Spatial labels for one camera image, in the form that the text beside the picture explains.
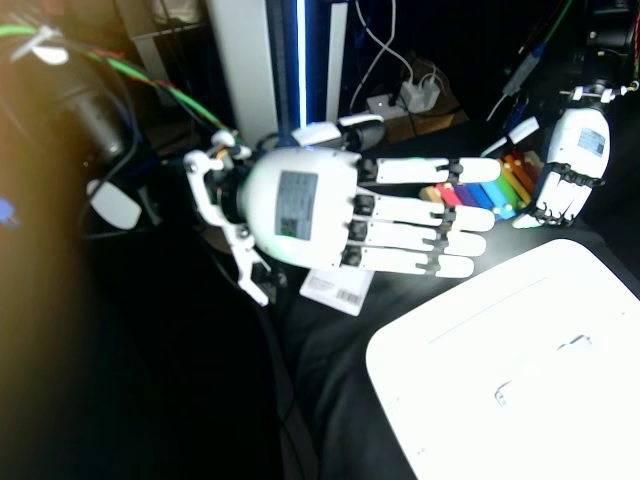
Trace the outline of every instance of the robotic arm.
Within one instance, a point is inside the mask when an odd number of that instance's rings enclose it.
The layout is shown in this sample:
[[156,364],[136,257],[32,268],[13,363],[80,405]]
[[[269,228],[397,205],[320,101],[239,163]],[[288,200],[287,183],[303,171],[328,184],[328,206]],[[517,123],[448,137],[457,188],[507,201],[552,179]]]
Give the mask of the robotic arm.
[[254,246],[305,268],[348,265],[451,278],[470,276],[474,264],[468,257],[485,251],[485,240],[465,230],[490,230],[491,211],[381,195],[359,184],[487,182],[500,174],[496,160],[384,159],[324,147],[281,148],[237,182],[232,156],[241,149],[219,140],[214,138],[209,154],[185,156],[187,177],[203,220],[221,227],[231,246],[241,288],[261,305],[268,298],[253,281],[253,270],[270,269]]

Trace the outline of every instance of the label on robotic hand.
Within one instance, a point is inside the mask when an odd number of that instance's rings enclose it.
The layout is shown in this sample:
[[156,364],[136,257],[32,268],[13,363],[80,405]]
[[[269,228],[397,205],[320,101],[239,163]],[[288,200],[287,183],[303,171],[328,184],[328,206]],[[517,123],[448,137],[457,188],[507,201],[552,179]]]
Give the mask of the label on robotic hand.
[[300,295],[357,317],[369,292],[373,272],[352,267],[311,270]]
[[276,235],[311,239],[318,175],[282,172],[276,205]]
[[590,128],[583,128],[580,132],[580,140],[578,140],[578,146],[593,153],[594,155],[602,157],[605,144],[605,138],[598,132],[594,132]]

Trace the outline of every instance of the blue light strip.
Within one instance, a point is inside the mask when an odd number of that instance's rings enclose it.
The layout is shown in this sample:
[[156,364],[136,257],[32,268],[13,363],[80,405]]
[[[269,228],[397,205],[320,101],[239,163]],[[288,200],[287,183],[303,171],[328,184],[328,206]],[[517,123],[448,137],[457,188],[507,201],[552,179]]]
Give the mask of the blue light strip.
[[296,0],[298,22],[298,92],[300,101],[300,127],[307,126],[307,22],[305,0]]

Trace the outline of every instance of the barcode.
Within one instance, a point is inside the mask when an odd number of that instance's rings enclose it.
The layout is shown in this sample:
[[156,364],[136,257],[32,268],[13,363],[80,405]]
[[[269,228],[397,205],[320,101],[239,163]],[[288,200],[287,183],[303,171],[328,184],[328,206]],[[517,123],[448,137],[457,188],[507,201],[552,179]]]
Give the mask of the barcode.
[[351,293],[347,290],[340,289],[338,290],[338,294],[336,295],[338,300],[344,300],[347,303],[352,305],[360,305],[360,296]]

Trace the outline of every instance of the power plug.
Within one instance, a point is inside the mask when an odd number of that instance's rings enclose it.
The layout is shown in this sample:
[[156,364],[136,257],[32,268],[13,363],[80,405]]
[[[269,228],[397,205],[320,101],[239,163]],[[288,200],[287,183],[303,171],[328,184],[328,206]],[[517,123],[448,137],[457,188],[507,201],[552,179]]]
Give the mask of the power plug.
[[422,113],[431,110],[440,97],[440,87],[436,82],[424,82],[422,85],[414,85],[411,82],[403,82],[400,88],[400,97],[411,113]]

